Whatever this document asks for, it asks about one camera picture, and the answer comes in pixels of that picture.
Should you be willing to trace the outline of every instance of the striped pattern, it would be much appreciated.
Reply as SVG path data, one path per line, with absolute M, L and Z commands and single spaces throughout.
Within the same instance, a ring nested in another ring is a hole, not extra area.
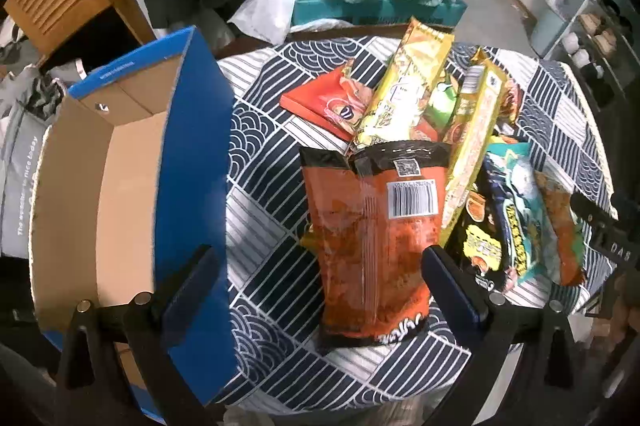
M 216 400 L 252 411 L 290 414 L 366 408 L 446 388 L 469 353 L 456 344 L 430 301 L 428 329 L 407 342 L 374 348 L 317 349 L 323 309 L 316 258 L 299 246 L 308 209 L 298 147 L 343 151 L 331 133 L 280 108 L 283 92 L 354 59 L 353 75 L 375 87 L 399 40 L 342 38 L 285 43 L 220 61 L 236 93 L 229 145 L 226 213 L 229 297 L 238 373 Z M 477 46 L 454 44 L 446 69 L 463 81 Z M 575 79 L 562 66 L 484 48 L 525 92 L 517 133 L 532 142 L 531 162 L 609 209 L 610 177 L 597 128 Z M 586 240 L 590 233 L 586 229 Z M 566 312 L 588 300 L 611 272 L 588 249 L 581 287 L 540 276 L 509 293 L 518 305 L 549 297 Z

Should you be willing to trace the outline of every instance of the brown cardboard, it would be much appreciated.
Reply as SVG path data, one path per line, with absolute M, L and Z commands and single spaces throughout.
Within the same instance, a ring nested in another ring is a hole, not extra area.
M 154 290 L 158 168 L 179 63 L 161 61 L 60 106 L 31 215 L 32 292 L 43 329 L 65 330 L 82 299 L 118 305 Z

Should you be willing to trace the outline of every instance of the tablecloth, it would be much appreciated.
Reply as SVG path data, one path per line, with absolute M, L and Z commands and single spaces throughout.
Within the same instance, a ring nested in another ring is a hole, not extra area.
M 226 203 L 228 286 L 238 372 L 217 401 L 271 414 L 364 408 L 449 385 L 469 352 L 456 344 L 431 298 L 428 332 L 408 342 L 316 351 L 322 284 L 316 258 L 298 244 L 308 225 L 300 145 L 344 150 L 325 130 L 282 109 L 283 92 L 354 58 L 353 76 L 382 78 L 399 40 L 361 37 L 303 41 L 219 61 L 231 82 L 230 168 Z M 447 70 L 463 80 L 477 46 L 455 43 Z M 534 167 L 610 210 L 612 184 L 591 111 L 571 71 L 558 62 L 484 47 L 524 90 L 517 133 L 532 143 Z M 586 241 L 590 229 L 584 226 Z M 558 287 L 544 277 L 519 285 L 513 303 L 566 312 L 588 300 L 612 272 L 588 249 L 588 278 Z

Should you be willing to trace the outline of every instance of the yellow snack package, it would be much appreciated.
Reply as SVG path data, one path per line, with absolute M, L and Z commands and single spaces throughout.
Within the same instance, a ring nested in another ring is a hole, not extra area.
M 429 133 L 437 139 L 421 115 L 431 92 L 442 81 L 440 74 L 453 39 L 452 34 L 411 19 L 347 154 L 382 142 L 424 139 Z
M 467 105 L 454 114 L 453 123 L 456 123 L 456 117 L 460 114 L 458 123 L 463 127 L 460 128 L 460 139 L 453 144 L 449 162 L 440 232 L 440 245 L 443 247 L 458 221 L 470 186 L 478 176 L 506 92 L 507 81 L 507 75 L 490 59 L 469 67 L 465 76 L 458 100 L 460 104 L 465 101 L 472 103 L 473 110 L 470 116 L 463 114 L 463 111 L 469 110 Z

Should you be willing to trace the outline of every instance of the beige shoe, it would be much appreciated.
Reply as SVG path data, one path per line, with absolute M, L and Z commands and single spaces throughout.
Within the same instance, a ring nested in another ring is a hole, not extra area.
M 602 52 L 602 55 L 607 57 L 607 59 L 613 56 L 616 51 L 616 35 L 613 33 L 611 28 L 607 28 L 603 33 L 595 36 L 593 41 L 595 41 L 596 45 Z
M 602 20 L 596 14 L 580 14 L 578 20 L 590 36 L 594 36 L 598 27 L 602 25 Z

